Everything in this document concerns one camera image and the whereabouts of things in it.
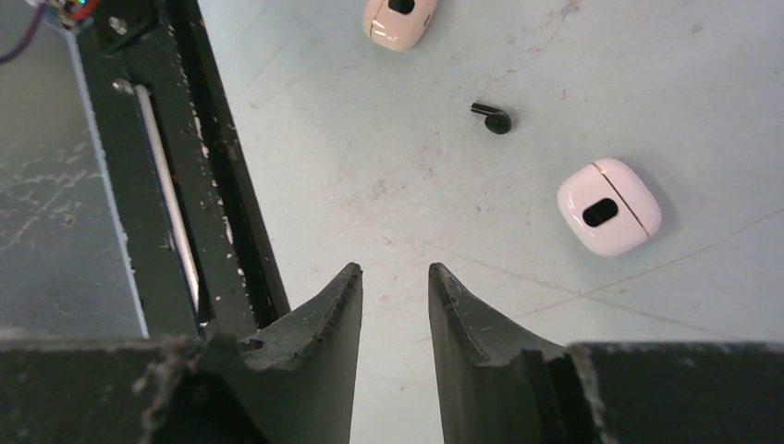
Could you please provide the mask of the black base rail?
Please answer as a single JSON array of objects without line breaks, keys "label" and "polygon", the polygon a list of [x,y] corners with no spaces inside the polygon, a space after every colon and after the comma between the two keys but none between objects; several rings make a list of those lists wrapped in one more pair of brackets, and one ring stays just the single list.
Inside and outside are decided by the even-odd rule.
[{"label": "black base rail", "polygon": [[244,338],[289,302],[195,1],[88,1],[76,58],[146,331]]}]

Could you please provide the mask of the beige earbud charging case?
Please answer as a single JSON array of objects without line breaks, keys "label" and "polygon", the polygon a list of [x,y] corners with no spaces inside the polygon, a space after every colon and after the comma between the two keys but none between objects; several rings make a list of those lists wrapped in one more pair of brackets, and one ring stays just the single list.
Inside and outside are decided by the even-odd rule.
[{"label": "beige earbud charging case", "polygon": [[437,0],[369,0],[362,29],[385,49],[408,51],[423,37],[437,5]]}]

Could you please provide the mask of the white earbud charging case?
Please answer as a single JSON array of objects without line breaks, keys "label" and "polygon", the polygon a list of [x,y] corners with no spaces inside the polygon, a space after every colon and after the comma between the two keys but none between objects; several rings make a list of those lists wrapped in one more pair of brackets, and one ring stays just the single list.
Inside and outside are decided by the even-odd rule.
[{"label": "white earbud charging case", "polygon": [[646,243],[662,224],[655,196],[615,158],[593,161],[566,179],[557,190],[557,206],[581,243],[603,257]]}]

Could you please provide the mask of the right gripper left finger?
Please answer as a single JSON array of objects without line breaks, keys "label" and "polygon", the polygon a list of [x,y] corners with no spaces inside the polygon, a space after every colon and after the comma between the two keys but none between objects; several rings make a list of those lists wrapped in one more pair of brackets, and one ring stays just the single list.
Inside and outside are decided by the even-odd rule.
[{"label": "right gripper left finger", "polygon": [[346,443],[362,271],[246,339],[8,339],[5,443]]}]

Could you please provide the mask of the black earbud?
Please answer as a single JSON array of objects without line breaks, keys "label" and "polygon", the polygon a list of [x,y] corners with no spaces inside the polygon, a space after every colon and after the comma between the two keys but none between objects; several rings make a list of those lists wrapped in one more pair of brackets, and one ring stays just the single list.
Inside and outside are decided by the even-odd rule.
[{"label": "black earbud", "polygon": [[490,105],[472,103],[470,110],[474,114],[483,116],[485,127],[496,135],[507,134],[512,129],[511,117],[502,109]]}]

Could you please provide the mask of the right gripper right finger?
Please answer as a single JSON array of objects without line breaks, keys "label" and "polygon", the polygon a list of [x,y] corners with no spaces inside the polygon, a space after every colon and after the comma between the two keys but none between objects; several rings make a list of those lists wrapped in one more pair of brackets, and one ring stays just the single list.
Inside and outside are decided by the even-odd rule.
[{"label": "right gripper right finger", "polygon": [[779,443],[776,342],[560,346],[429,268],[429,318],[447,443]]}]

